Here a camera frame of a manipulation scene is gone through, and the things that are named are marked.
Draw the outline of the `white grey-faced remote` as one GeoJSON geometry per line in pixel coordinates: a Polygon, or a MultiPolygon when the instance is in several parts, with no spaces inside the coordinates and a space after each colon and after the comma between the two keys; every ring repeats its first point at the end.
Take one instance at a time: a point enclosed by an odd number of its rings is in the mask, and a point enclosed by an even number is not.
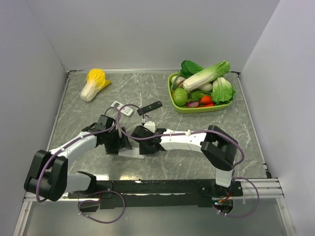
{"type": "Polygon", "coordinates": [[[119,150],[118,156],[130,157],[130,158],[136,158],[136,159],[145,159],[146,157],[146,155],[140,154],[138,147],[133,147],[132,149],[128,149],[124,147],[119,150]]]}

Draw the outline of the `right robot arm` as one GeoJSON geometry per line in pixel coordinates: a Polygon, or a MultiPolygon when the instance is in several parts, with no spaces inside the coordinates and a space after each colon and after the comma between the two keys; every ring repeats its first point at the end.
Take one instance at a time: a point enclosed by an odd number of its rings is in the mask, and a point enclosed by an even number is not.
{"type": "Polygon", "coordinates": [[[226,196],[232,190],[234,159],[238,142],[215,125],[202,131],[174,131],[157,128],[154,132],[139,125],[131,134],[139,143],[140,154],[149,155],[167,150],[190,150],[204,154],[216,168],[215,190],[226,196]]]}

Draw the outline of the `white air conditioner remote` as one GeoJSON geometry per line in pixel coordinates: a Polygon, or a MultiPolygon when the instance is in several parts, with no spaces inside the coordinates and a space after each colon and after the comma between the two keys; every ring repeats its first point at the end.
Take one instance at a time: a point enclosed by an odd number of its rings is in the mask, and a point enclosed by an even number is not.
{"type": "Polygon", "coordinates": [[[132,108],[129,107],[122,108],[123,104],[118,101],[114,101],[111,104],[111,106],[116,107],[117,109],[121,109],[121,113],[127,117],[130,117],[134,112],[132,108]]]}

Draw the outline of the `black slim remote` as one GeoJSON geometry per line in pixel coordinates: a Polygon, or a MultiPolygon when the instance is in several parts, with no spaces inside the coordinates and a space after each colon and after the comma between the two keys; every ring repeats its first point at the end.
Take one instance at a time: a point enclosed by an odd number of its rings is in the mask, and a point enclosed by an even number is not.
{"type": "Polygon", "coordinates": [[[148,113],[150,111],[158,109],[160,107],[162,107],[162,103],[160,101],[157,101],[157,102],[154,102],[154,103],[152,103],[150,105],[147,105],[147,106],[144,106],[144,107],[138,109],[137,113],[141,116],[141,115],[144,115],[144,114],[146,114],[146,113],[148,113]]]}

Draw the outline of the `round green cabbage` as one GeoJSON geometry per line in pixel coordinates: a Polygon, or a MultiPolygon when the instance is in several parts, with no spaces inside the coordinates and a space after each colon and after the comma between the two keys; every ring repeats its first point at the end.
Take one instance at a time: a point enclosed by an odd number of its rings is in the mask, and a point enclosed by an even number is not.
{"type": "Polygon", "coordinates": [[[177,106],[184,106],[188,101],[188,93],[183,88],[177,88],[173,93],[173,101],[177,106]]]}

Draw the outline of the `yellow napa cabbage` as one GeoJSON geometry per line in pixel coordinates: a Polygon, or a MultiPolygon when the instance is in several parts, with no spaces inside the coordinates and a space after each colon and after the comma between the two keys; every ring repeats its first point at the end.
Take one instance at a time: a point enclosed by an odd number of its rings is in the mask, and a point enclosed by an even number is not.
{"type": "Polygon", "coordinates": [[[86,84],[81,91],[80,97],[85,102],[91,102],[101,90],[110,84],[111,81],[106,79],[105,72],[94,68],[87,74],[86,84]]]}

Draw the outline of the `brown mushroom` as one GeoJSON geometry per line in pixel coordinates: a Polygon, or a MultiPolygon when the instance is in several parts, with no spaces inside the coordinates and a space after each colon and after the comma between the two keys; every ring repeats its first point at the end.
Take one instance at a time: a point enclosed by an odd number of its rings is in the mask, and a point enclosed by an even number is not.
{"type": "Polygon", "coordinates": [[[183,87],[183,82],[184,82],[184,81],[180,81],[180,82],[179,82],[178,88],[182,88],[182,87],[183,87]]]}

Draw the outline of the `white garlic bulb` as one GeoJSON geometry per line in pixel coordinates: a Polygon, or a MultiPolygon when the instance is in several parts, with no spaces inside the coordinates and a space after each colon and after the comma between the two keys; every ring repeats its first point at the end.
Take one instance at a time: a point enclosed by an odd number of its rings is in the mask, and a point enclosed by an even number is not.
{"type": "Polygon", "coordinates": [[[174,76],[171,79],[171,84],[174,84],[175,86],[177,86],[178,84],[180,84],[181,82],[183,82],[186,78],[182,77],[182,76],[174,76]]]}

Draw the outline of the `orange carrot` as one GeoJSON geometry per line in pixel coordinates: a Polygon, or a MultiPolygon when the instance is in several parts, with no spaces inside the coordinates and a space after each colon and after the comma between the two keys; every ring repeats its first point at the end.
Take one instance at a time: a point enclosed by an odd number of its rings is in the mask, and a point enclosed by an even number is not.
{"type": "Polygon", "coordinates": [[[209,104],[209,103],[212,103],[212,98],[211,96],[207,96],[207,95],[204,95],[200,101],[199,101],[200,104],[209,104]]]}

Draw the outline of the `white radish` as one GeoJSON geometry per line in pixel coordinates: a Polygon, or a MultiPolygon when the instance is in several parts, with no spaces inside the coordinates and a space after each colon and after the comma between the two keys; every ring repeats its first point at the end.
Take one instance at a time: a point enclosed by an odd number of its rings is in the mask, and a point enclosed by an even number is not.
{"type": "Polygon", "coordinates": [[[213,85],[211,83],[205,83],[205,84],[199,86],[197,89],[201,90],[201,91],[209,92],[209,91],[212,91],[213,85]]]}

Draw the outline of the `dark green spinach leaf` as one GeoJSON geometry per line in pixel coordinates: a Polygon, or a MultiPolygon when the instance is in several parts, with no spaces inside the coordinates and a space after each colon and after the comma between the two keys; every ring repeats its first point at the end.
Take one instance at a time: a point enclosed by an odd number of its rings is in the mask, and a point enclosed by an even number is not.
{"type": "Polygon", "coordinates": [[[204,68],[191,60],[184,60],[181,63],[180,74],[184,78],[189,78],[190,76],[202,71],[204,68]]]}

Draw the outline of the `green bok choy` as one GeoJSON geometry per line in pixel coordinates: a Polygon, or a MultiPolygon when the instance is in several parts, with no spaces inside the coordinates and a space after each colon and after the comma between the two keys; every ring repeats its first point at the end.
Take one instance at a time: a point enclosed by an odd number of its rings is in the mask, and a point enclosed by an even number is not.
{"type": "Polygon", "coordinates": [[[233,100],[235,93],[236,91],[232,84],[224,77],[219,77],[213,81],[211,97],[216,105],[230,103],[233,100]]]}

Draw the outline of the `long green napa cabbage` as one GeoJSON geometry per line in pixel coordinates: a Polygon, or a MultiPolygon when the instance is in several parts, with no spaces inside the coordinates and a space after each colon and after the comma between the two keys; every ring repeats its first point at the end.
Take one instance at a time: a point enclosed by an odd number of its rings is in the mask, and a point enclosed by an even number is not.
{"type": "Polygon", "coordinates": [[[215,65],[204,68],[202,71],[186,78],[183,82],[183,89],[186,91],[192,91],[199,86],[214,81],[220,76],[230,71],[230,63],[223,60],[215,65]]]}

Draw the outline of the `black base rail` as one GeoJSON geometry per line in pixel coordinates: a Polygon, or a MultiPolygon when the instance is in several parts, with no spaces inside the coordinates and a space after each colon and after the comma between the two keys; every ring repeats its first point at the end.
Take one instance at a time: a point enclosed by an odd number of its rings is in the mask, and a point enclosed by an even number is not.
{"type": "Polygon", "coordinates": [[[98,180],[96,190],[91,194],[68,193],[70,199],[98,200],[100,209],[126,207],[212,207],[212,200],[226,197],[242,197],[239,181],[225,188],[216,185],[214,179],[176,180],[98,180]]]}

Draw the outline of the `aluminium frame rail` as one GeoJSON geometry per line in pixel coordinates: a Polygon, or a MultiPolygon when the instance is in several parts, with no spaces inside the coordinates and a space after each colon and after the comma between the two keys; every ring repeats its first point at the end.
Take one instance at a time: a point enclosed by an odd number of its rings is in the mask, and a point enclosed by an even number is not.
{"type": "Polygon", "coordinates": [[[193,196],[212,197],[213,199],[251,199],[282,198],[284,196],[280,182],[272,178],[238,179],[231,185],[231,190],[224,190],[214,184],[213,179],[187,180],[101,180],[95,194],[80,192],[63,193],[58,199],[61,201],[96,200],[99,197],[110,199],[111,192],[115,191],[125,198],[147,196],[193,196]]]}

